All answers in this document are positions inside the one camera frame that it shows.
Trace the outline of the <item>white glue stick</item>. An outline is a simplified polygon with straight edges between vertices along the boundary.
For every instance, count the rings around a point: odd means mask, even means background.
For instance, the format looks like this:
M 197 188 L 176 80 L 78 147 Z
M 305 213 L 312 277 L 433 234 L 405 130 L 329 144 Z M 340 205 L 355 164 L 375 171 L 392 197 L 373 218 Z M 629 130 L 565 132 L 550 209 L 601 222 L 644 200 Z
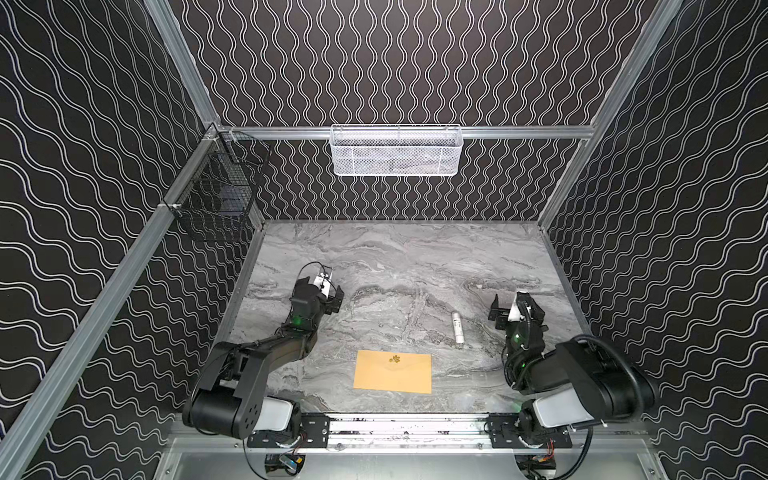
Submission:
M 465 335 L 463 329 L 463 319 L 459 312 L 453 311 L 451 313 L 451 323 L 456 345 L 463 347 L 465 345 Z

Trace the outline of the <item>brown paper envelope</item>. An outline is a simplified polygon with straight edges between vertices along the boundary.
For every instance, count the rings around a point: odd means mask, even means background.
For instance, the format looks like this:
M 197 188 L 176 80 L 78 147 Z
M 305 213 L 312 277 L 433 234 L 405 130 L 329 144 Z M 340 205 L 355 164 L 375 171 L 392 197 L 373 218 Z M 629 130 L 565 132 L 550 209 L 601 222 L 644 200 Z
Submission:
M 355 389 L 432 393 L 432 357 L 427 354 L 359 350 Z

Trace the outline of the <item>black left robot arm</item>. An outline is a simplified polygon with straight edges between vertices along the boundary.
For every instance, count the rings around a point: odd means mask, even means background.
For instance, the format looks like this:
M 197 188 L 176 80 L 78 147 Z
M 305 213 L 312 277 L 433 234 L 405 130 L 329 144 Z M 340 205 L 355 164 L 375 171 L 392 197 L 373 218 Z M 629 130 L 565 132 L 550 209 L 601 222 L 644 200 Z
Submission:
M 344 292 L 329 273 L 298 279 L 286 320 L 276 332 L 246 343 L 214 345 L 182 410 L 185 426 L 245 440 L 256 431 L 299 436 L 299 407 L 267 395 L 269 375 L 306 358 L 318 340 L 322 319 L 337 313 Z

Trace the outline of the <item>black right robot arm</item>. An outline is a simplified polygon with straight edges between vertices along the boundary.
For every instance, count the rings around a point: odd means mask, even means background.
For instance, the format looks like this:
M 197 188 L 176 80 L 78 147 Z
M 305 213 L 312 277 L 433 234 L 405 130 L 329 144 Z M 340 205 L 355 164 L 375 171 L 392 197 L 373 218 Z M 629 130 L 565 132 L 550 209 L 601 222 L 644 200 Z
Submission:
M 657 383 L 601 338 L 580 334 L 548 351 L 545 312 L 527 292 L 509 308 L 495 297 L 488 320 L 505 333 L 505 382 L 526 397 L 517 413 L 487 418 L 496 448 L 569 447 L 571 429 L 632 423 L 660 399 Z

